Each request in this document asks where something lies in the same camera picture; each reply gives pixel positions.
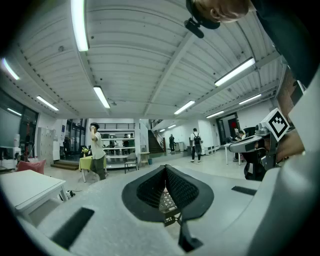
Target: man in white shirt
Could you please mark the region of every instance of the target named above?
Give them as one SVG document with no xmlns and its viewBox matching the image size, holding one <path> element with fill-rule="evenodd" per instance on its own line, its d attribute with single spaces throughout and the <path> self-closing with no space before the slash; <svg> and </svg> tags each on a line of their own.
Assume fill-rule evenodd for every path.
<svg viewBox="0 0 320 256">
<path fill-rule="evenodd" d="M 192 140 L 192 160 L 191 163 L 195 161 L 195 154 L 197 153 L 198 155 L 198 163 L 200 163 L 200 158 L 201 158 L 201 137 L 199 132 L 197 132 L 197 128 L 193 129 L 193 133 L 190 135 L 190 139 Z"/>
<path fill-rule="evenodd" d="M 105 160 L 105 152 L 103 150 L 103 143 L 101 140 L 101 135 L 97 130 L 99 129 L 99 125 L 96 122 L 92 122 L 90 124 L 91 131 L 91 152 L 92 152 L 92 161 L 90 169 L 99 175 L 100 180 L 105 180 L 105 168 L 104 168 L 104 160 Z"/>
</svg>

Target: man walking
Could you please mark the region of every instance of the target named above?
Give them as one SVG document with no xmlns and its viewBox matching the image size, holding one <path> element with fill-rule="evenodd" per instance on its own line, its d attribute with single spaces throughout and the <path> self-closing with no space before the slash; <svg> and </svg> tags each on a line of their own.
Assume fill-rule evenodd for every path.
<svg viewBox="0 0 320 256">
<path fill-rule="evenodd" d="M 171 152 L 175 152 L 175 137 L 172 134 L 169 137 L 169 146 L 170 146 Z"/>
<path fill-rule="evenodd" d="M 91 152 L 92 152 L 92 161 L 90 169 L 94 173 L 98 174 L 100 180 L 105 180 L 105 168 L 104 168 L 104 160 L 105 160 L 105 152 L 103 150 L 103 143 L 101 140 L 101 135 L 97 130 L 99 129 L 99 125 L 96 122 L 92 122 L 90 124 L 91 131 Z"/>
<path fill-rule="evenodd" d="M 191 160 L 191 163 L 193 163 L 195 161 L 195 153 L 197 153 L 198 163 L 200 163 L 201 137 L 200 137 L 199 132 L 197 132 L 197 128 L 193 128 L 193 133 L 191 133 L 190 139 L 192 140 L 192 160 Z"/>
</svg>

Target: gray floor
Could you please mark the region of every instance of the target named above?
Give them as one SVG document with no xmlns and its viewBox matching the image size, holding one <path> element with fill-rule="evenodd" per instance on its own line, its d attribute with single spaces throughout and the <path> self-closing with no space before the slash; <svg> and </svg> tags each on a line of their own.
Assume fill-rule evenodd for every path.
<svg viewBox="0 0 320 256">
<path fill-rule="evenodd" d="M 157 162 L 152 166 L 154 168 L 159 167 L 160 165 L 172 165 L 172 166 L 182 166 L 197 172 L 208 173 L 212 175 L 224 176 L 235 179 L 244 179 L 244 168 L 245 163 L 238 165 L 238 162 L 233 162 L 234 154 L 228 152 L 228 165 L 226 164 L 225 150 L 218 150 L 215 154 L 206 155 L 201 157 L 201 162 L 198 162 L 196 157 L 194 163 L 190 162 L 191 157 L 182 157 L 178 159 L 166 160 L 165 162 Z M 124 170 L 109 170 L 109 176 L 107 179 L 112 179 L 115 176 L 125 175 Z M 97 182 L 97 177 L 92 172 L 86 172 L 86 183 L 83 182 L 82 174 L 79 170 L 65 170 L 53 167 L 47 167 L 44 169 L 44 174 L 61 180 L 65 180 L 65 190 L 73 190 L 76 194 L 76 197 L 81 196 L 81 193 L 85 191 L 90 185 Z M 35 226 L 37 226 L 43 218 L 49 212 L 53 211 L 59 204 L 55 201 L 49 201 L 47 204 L 44 204 L 42 207 L 35 210 L 30 218 L 32 219 Z M 171 237 L 178 241 L 180 226 L 177 222 L 166 227 L 168 233 Z"/>
</svg>

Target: backpack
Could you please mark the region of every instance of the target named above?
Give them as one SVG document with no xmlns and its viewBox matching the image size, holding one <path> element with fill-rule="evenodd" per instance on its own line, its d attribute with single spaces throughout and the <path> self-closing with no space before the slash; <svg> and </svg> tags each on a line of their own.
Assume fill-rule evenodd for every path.
<svg viewBox="0 0 320 256">
<path fill-rule="evenodd" d="M 195 133 L 193 133 L 194 135 L 194 145 L 200 145 L 201 144 L 201 138 L 199 136 L 199 132 L 198 132 L 198 135 L 196 136 Z"/>
</svg>

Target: stair railing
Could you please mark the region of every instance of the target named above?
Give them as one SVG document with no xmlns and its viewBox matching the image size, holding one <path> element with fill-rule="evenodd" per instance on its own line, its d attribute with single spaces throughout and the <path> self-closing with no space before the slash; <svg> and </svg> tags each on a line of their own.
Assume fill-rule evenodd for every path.
<svg viewBox="0 0 320 256">
<path fill-rule="evenodd" d="M 153 130 L 151 130 L 151 132 L 153 133 L 156 141 L 159 143 L 160 147 L 164 150 L 164 140 L 163 138 L 159 135 L 159 133 L 154 132 Z"/>
</svg>

